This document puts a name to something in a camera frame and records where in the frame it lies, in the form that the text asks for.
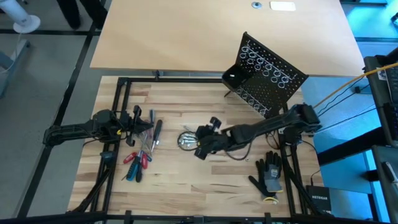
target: wire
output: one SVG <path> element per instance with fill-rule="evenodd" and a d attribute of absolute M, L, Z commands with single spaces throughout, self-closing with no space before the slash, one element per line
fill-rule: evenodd
<path fill-rule="evenodd" d="M 278 144 L 278 142 L 276 141 L 276 138 L 275 138 L 275 132 L 276 132 L 276 131 L 274 131 L 273 133 L 266 133 L 266 141 L 267 141 L 268 145 L 269 145 L 271 148 L 273 148 L 273 149 L 275 149 L 275 150 L 280 150 L 280 146 L 279 146 L 279 144 Z M 274 146 L 272 146 L 271 144 L 269 144 L 269 141 L 268 141 L 269 135 L 271 135 L 272 138 L 274 139 L 274 142 L 275 142 L 275 144 L 276 144 L 276 147 L 274 147 Z"/>
<path fill-rule="evenodd" d="M 315 174 L 317 174 L 317 173 L 319 173 L 321 171 L 321 169 L 319 169 L 318 171 L 316 171 L 315 173 L 313 173 L 312 175 L 311 175 L 311 186 L 313 186 L 313 180 L 312 180 L 312 177 L 315 175 Z"/>
<path fill-rule="evenodd" d="M 245 154 L 242 158 L 233 157 L 231 154 L 229 154 L 227 151 L 225 151 L 226 155 L 227 155 L 229 158 L 231 158 L 231 159 L 233 159 L 233 160 L 236 160 L 236 161 L 242 161 L 242 160 L 244 160 L 245 158 L 247 158 L 247 156 L 248 156 L 249 153 L 250 153 L 251 144 L 253 143 L 253 140 L 256 138 L 256 134 L 255 134 L 254 137 L 250 140 L 250 144 L 249 144 L 248 151 L 246 152 L 246 154 Z"/>
<path fill-rule="evenodd" d="M 313 144 L 311 144 L 311 143 L 309 143 L 309 142 L 307 142 L 307 141 L 302 141 L 302 142 L 304 142 L 304 143 L 306 143 L 306 144 L 309 144 L 310 146 L 312 146 L 313 147 L 313 150 L 315 150 L 315 152 L 317 152 L 317 149 L 315 148 L 315 146 L 313 145 Z"/>
<path fill-rule="evenodd" d="M 357 114 L 357 115 L 355 115 L 355 116 L 352 116 L 352 117 L 350 117 L 350 118 L 344 119 L 344 120 L 342 120 L 342 121 L 340 121 L 340 122 L 337 122 L 337 123 L 335 123 L 335 124 L 332 124 L 332 125 L 329 126 L 329 127 L 322 128 L 321 130 L 318 130 L 318 131 L 316 132 L 316 134 L 317 134 L 317 133 L 320 133 L 320 132 L 323 132 L 323 131 L 326 131 L 327 129 L 330 129 L 330 128 L 336 126 L 336 125 L 339 125 L 339 124 L 341 124 L 341 123 L 343 123 L 343 122 L 345 122 L 345 121 L 349 121 L 349 120 L 351 120 L 351 119 L 353 119 L 353 118 L 356 118 L 357 116 L 361 116 L 362 114 L 366 114 L 366 113 L 368 113 L 368 112 L 370 112 L 370 111 L 372 111 L 372 110 L 375 110 L 375 109 L 377 109 L 377 107 L 376 107 L 376 108 L 373 108 L 373 109 L 370 109 L 370 110 L 367 110 L 367 111 L 365 111 L 365 112 L 363 112 L 363 113 Z"/>
<path fill-rule="evenodd" d="M 324 109 L 326 109 L 326 108 L 329 106 L 329 104 L 331 104 L 332 102 L 334 102 L 339 96 L 343 95 L 345 92 L 347 92 L 347 90 L 349 90 L 351 87 L 353 87 L 357 82 L 361 81 L 362 79 L 363 79 L 363 77 L 360 78 L 359 80 L 356 80 L 352 85 L 350 85 L 349 87 L 347 87 L 347 89 L 345 89 L 342 93 L 340 93 L 340 94 L 337 95 L 334 99 L 332 99 L 329 103 L 327 103 L 326 106 L 325 106 L 324 108 L 322 108 L 322 109 L 320 109 L 320 110 L 318 111 L 318 115 L 319 115 Z"/>
<path fill-rule="evenodd" d="M 266 124 L 262 125 L 262 126 L 261 126 L 260 128 L 258 128 L 258 129 L 256 130 L 256 132 L 253 134 L 253 137 L 252 137 L 251 140 L 250 140 L 249 148 L 248 148 L 248 151 L 247 151 L 246 155 L 244 155 L 242 158 L 235 158 L 235 157 L 231 156 L 227 151 L 225 151 L 226 155 L 227 155 L 229 158 L 234 159 L 234 160 L 236 160 L 236 161 L 242 161 L 242 160 L 244 160 L 245 158 L 247 158 L 247 156 L 248 156 L 249 153 L 250 153 L 251 144 L 253 143 L 253 140 L 257 137 L 257 133 L 258 133 L 265 125 L 266 125 Z"/>
<path fill-rule="evenodd" d="M 365 88 L 368 87 L 368 86 L 369 86 L 369 84 L 366 85 L 365 87 L 362 87 L 361 90 L 365 89 Z M 353 96 L 354 94 L 355 94 L 355 93 L 352 93 L 352 94 L 346 96 L 345 98 L 343 98 L 342 100 L 340 100 L 339 102 L 335 103 L 333 106 L 331 106 L 331 107 L 329 107 L 327 110 L 325 110 L 322 114 L 319 114 L 318 117 L 322 116 L 322 115 L 323 115 L 324 113 L 326 113 L 328 110 L 332 109 L 332 108 L 335 107 L 337 104 L 339 104 L 339 103 L 341 103 L 341 102 L 347 100 L 349 97 Z"/>
<path fill-rule="evenodd" d="M 361 112 L 359 112 L 359 113 L 362 113 L 363 111 L 365 111 L 365 110 L 367 110 L 368 108 L 370 108 L 370 107 L 372 107 L 372 106 L 374 106 L 374 104 L 373 105 L 370 105 L 370 106 L 368 106 L 367 108 L 365 108 L 365 109 L 363 109 Z M 344 122 L 341 122 L 340 124 L 338 124 L 338 125 L 342 125 L 342 124 L 344 124 L 344 123 L 347 123 L 349 120 L 347 120 L 347 121 L 344 121 Z M 316 135 L 316 134 L 319 134 L 319 133 L 322 133 L 322 132 L 325 132 L 325 131 L 327 131 L 327 130 L 329 130 L 329 129 L 331 129 L 331 128 L 333 128 L 333 127 L 327 127 L 327 128 L 324 128 L 324 129 L 321 129 L 321 130 L 319 130 L 319 131 L 317 131 L 317 132 L 315 132 L 315 133 L 301 133 L 301 135 L 304 135 L 304 136 L 314 136 L 314 135 Z"/>
<path fill-rule="evenodd" d="M 18 35 L 17 44 L 15 45 L 16 57 L 18 57 L 18 43 L 21 40 L 21 35 L 22 35 L 21 33 Z M 5 69 L 4 71 L 0 72 L 0 75 L 8 72 L 14 66 L 15 61 L 16 61 L 16 58 L 12 61 L 11 65 L 7 69 Z"/>
<path fill-rule="evenodd" d="M 85 144 L 88 144 L 88 143 L 93 142 L 93 141 L 99 141 L 99 140 L 103 137 L 103 136 L 95 136 L 95 135 L 92 135 L 92 134 L 90 134 L 86 129 L 84 129 L 84 128 L 82 128 L 82 127 L 77 126 L 76 128 L 81 129 L 81 130 L 84 131 L 89 137 L 91 137 L 91 138 L 94 139 L 94 140 L 92 140 L 92 141 L 85 142 L 85 143 L 83 144 L 83 146 L 84 146 Z M 127 131 L 126 131 L 126 136 L 125 136 L 124 138 L 121 138 L 120 140 L 125 140 L 125 139 L 127 139 L 127 137 L 128 137 L 128 133 L 127 133 Z M 110 139 L 110 140 L 107 140 L 107 141 L 102 141 L 102 143 L 113 142 L 113 141 L 115 141 L 115 140 L 114 140 L 114 139 Z"/>
<path fill-rule="evenodd" d="M 314 108 L 316 108 L 317 106 L 321 105 L 321 104 L 322 104 L 323 102 L 325 102 L 327 99 L 329 99 L 329 98 L 332 97 L 334 94 L 336 94 L 337 92 L 339 92 L 340 90 L 342 90 L 344 87 L 346 87 L 346 86 L 348 86 L 349 84 L 355 82 L 356 80 L 358 80 L 358 79 L 360 79 L 360 78 L 362 78 L 362 77 L 371 75 L 371 74 L 373 74 L 373 73 L 376 73 L 376 72 L 378 72 L 378 71 L 386 70 L 386 69 L 388 69 L 388 68 L 395 67 L 395 66 L 397 66 L 397 65 L 398 65 L 398 62 L 397 62 L 397 63 L 390 64 L 390 65 L 383 66 L 383 67 L 378 68 L 378 69 L 375 69 L 375 70 L 371 70 L 371 71 L 366 72 L 366 73 L 364 73 L 364 74 L 362 74 L 362 75 L 360 75 L 360 76 L 358 76 L 358 77 L 356 77 L 356 78 L 353 78 L 352 80 L 348 81 L 347 83 L 345 83 L 344 85 L 342 85 L 341 87 L 339 87 L 339 88 L 338 88 L 337 90 L 335 90 L 333 93 L 330 93 L 327 97 L 325 97 L 323 100 L 321 100 L 319 103 L 317 103 L 317 104 L 314 106 Z"/>
<path fill-rule="evenodd" d="M 85 142 L 85 143 L 83 144 L 83 147 L 84 147 L 85 145 L 87 145 L 88 143 L 91 143 L 91 142 L 94 142 L 94 141 L 98 141 L 98 139 L 93 139 L 93 140 L 90 140 L 90 141 Z"/>

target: black metal frame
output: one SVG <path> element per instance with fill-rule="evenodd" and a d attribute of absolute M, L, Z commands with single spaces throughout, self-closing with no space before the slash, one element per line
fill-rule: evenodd
<path fill-rule="evenodd" d="M 129 92 L 131 90 L 131 83 L 132 82 L 181 82 L 181 83 L 221 83 L 221 79 L 217 78 L 160 78 L 158 75 L 154 78 L 126 78 L 121 77 L 119 78 L 116 86 L 116 91 L 114 95 L 114 101 L 112 105 L 112 110 L 115 111 L 118 108 L 119 98 L 121 96 L 122 88 L 125 86 L 124 90 L 124 98 L 122 102 L 122 110 L 127 108 Z M 59 215 L 46 215 L 41 217 L 28 217 L 27 212 L 29 211 L 29 207 L 31 204 L 31 200 L 34 197 L 35 190 L 28 191 L 25 198 L 31 198 L 25 200 L 22 204 L 21 210 L 19 212 L 19 216 L 17 218 L 8 219 L 8 220 L 0 220 L 1 223 L 87 223 L 87 222 L 95 222 L 95 221 L 106 221 L 106 220 L 124 220 L 125 223 L 132 223 L 134 220 L 175 220 L 175 221 L 185 221 L 185 222 L 194 222 L 194 223 L 204 223 L 204 222 L 215 222 L 215 221 L 229 221 L 229 222 L 264 222 L 270 223 L 271 222 L 294 222 L 294 223 L 335 223 L 337 220 L 344 222 L 344 223 L 364 223 L 360 220 L 350 220 L 350 219 L 340 219 L 340 218 L 333 218 L 333 217 L 325 217 L 319 215 L 307 215 L 307 206 L 312 209 L 314 204 L 312 203 L 308 193 L 305 191 L 304 187 L 302 186 L 302 180 L 300 175 L 300 167 L 298 164 L 297 153 L 295 153 L 295 146 L 290 146 L 292 151 L 292 161 L 293 167 L 295 172 L 290 168 L 289 163 L 287 162 L 287 154 L 285 151 L 286 145 L 284 145 L 283 135 L 279 136 L 280 144 L 283 145 L 281 147 L 280 153 L 282 156 L 282 163 L 284 168 L 284 177 L 285 177 L 285 184 L 286 184 L 286 192 L 287 192 L 287 200 L 289 204 L 289 212 L 291 217 L 286 218 L 272 218 L 270 213 L 265 213 L 263 217 L 204 217 L 204 216 L 146 216 L 146 215 L 131 215 L 131 211 L 126 211 L 124 215 L 108 215 L 108 207 L 109 201 L 112 192 L 112 185 L 113 185 L 113 177 L 114 171 L 116 166 L 116 160 L 110 167 L 110 174 L 108 177 L 108 184 L 104 193 L 104 203 L 102 209 L 100 211 L 96 211 L 98 207 L 98 196 L 99 194 L 95 195 L 93 202 L 91 203 L 90 212 L 68 212 L 66 214 L 59 214 Z M 104 144 L 103 151 L 108 151 L 110 144 Z M 113 151 L 116 154 L 119 149 L 119 143 L 113 144 Z M 48 154 L 43 154 L 40 158 L 40 166 L 36 168 L 35 173 L 40 173 L 41 170 L 44 170 L 45 164 L 48 161 L 48 157 L 50 155 L 49 150 Z M 104 161 L 101 159 L 98 169 L 98 176 L 97 176 L 97 183 L 100 179 L 100 176 L 103 175 L 104 172 Z M 38 185 L 41 179 L 41 175 L 37 175 L 32 179 L 31 186 Z M 301 205 L 301 211 L 303 214 L 299 214 L 295 211 L 295 204 L 294 204 L 294 197 L 293 197 L 293 190 L 292 190 L 292 181 L 299 192 L 299 199 Z"/>

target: glove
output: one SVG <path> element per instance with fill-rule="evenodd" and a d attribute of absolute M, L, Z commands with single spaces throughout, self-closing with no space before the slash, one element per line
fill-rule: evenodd
<path fill-rule="evenodd" d="M 269 192 L 267 190 L 267 186 L 265 185 L 264 182 L 264 171 L 265 171 L 265 163 L 263 159 L 260 159 L 260 161 L 256 161 L 256 167 L 257 167 L 257 172 L 259 174 L 259 181 L 257 181 L 253 176 L 249 176 L 249 180 L 254 186 L 257 187 L 257 189 L 261 192 L 262 194 L 262 200 L 265 202 L 267 200 L 271 200 L 274 202 L 279 202 L 278 198 L 276 197 L 275 192 Z"/>
<path fill-rule="evenodd" d="M 282 170 L 282 159 L 276 152 L 269 151 L 266 154 L 266 164 L 264 169 L 264 183 L 269 192 L 283 192 L 279 183 L 280 172 Z"/>

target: wooden table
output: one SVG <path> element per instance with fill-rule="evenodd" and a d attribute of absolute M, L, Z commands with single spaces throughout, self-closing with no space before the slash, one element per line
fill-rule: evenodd
<path fill-rule="evenodd" d="M 363 58 L 339 0 L 113 0 L 91 68 L 225 72 L 249 35 L 307 75 L 353 77 Z"/>
<path fill-rule="evenodd" d="M 93 113 L 111 108 L 117 80 L 118 77 L 102 78 Z M 153 161 L 144 171 L 141 183 L 121 181 L 129 168 L 129 164 L 123 164 L 123 159 L 140 149 L 139 141 L 135 147 L 127 146 L 124 141 L 121 144 L 109 204 L 110 214 L 132 210 L 134 215 L 263 217 L 264 212 L 270 212 L 272 217 L 290 216 L 286 192 L 277 194 L 277 205 L 262 202 L 260 192 L 248 180 L 249 175 L 257 177 L 254 162 L 272 150 L 264 137 L 260 136 L 253 142 L 248 161 L 233 161 L 223 152 L 209 155 L 202 161 L 193 152 L 177 147 L 177 136 L 184 131 L 182 125 L 196 129 L 207 124 L 212 116 L 223 122 L 221 128 L 263 119 L 237 95 L 230 94 L 224 98 L 227 91 L 222 83 L 132 83 L 127 111 L 132 112 L 134 105 L 139 105 L 141 118 L 147 119 L 149 110 L 155 109 L 156 118 L 164 122 L 163 130 Z M 290 99 L 289 106 L 301 102 L 302 95 L 298 91 Z M 84 147 L 68 209 L 75 208 L 94 186 L 102 149 L 100 142 Z M 242 149 L 233 155 L 245 153 L 246 150 Z M 306 144 L 299 145 L 297 153 L 304 185 L 310 184 L 311 174 L 319 170 L 317 155 Z M 314 182 L 322 185 L 319 173 L 315 174 Z M 280 183 L 285 190 L 283 173 Z M 293 189 L 296 209 L 300 211 L 297 190 Z"/>

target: black pegboard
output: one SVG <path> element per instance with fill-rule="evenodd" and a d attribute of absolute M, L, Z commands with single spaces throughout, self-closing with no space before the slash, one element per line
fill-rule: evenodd
<path fill-rule="evenodd" d="M 245 32 L 235 65 L 223 74 L 223 83 L 269 118 L 279 114 L 307 78 Z"/>

